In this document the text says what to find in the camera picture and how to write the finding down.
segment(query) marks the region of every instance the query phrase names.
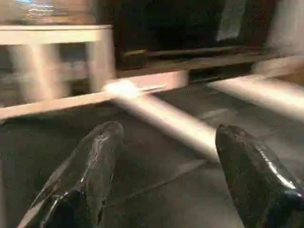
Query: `dark floor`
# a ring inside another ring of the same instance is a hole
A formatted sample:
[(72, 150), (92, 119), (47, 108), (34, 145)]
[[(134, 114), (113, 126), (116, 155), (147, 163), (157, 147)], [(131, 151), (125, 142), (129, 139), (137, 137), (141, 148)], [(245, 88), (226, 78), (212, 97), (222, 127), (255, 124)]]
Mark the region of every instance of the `dark floor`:
[[(212, 126), (231, 124), (246, 129), (304, 179), (303, 124), (203, 85), (158, 96)], [(78, 141), (108, 120), (123, 125), (125, 140), (105, 211), (105, 227), (243, 227), (219, 166), (104, 103), (12, 119), (0, 128), (9, 228), (16, 227), (52, 170)]]

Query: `wall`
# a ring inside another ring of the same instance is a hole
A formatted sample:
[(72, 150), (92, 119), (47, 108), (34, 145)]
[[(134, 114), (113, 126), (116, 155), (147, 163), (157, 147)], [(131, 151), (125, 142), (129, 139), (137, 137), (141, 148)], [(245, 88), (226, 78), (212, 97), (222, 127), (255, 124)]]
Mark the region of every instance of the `wall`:
[(268, 44), (283, 54), (304, 53), (304, 1), (281, 0)]

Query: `white bar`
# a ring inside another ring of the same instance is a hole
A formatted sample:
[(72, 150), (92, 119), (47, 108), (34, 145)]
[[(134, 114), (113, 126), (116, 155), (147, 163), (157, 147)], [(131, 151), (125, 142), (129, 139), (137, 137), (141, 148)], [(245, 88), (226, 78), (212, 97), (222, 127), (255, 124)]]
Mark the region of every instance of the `white bar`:
[(75, 106), (95, 104), (109, 100), (110, 97), (104, 92), (75, 96), (62, 99), (45, 100), (41, 102), (17, 105), (11, 107), (0, 108), (0, 119), (8, 119), (12, 117), (43, 113), (55, 110), (71, 108)]
[(130, 77), (127, 80), (134, 83), (140, 89), (159, 87), (160, 89), (157, 90), (159, 92), (187, 86), (188, 72), (172, 71), (153, 75), (141, 75)]
[(112, 29), (111, 25), (4, 25), (0, 26), (0, 31), (41, 31), (41, 30), (93, 30), (93, 29)]
[(210, 83), (209, 86), (304, 122), (304, 90), (277, 79), (239, 77)]
[(303, 61), (303, 56), (289, 56), (269, 59), (256, 63), (252, 69), (252, 72), (254, 74), (272, 77), (288, 75), (292, 74), (296, 69), (300, 69)]
[(41, 91), (40, 88), (36, 86), (36, 81), (33, 78), (29, 57), (24, 58), (24, 56), (28, 56), (29, 51), (27, 46), (9, 46), (9, 53), (12, 57), (14, 69), (16, 73), (24, 77), (22, 82), (20, 82), (22, 96), (26, 102), (33, 102), (39, 97)]
[(28, 69), (30, 69), (33, 80), (33, 88), (31, 89), (36, 89), (39, 93), (36, 98), (38, 100), (57, 98), (51, 83), (52, 77), (48, 72), (49, 65), (46, 63), (45, 47), (39, 44), (30, 44), (26, 49)]
[(219, 161), (214, 128), (160, 99), (141, 93), (130, 81), (107, 84), (104, 90), (136, 116), (195, 148), (207, 159)]
[(100, 30), (0, 31), (0, 45), (94, 42)]
[(87, 44), (92, 92), (101, 91), (106, 81), (114, 79), (116, 74), (112, 30), (103, 30), (98, 35), (98, 41)]

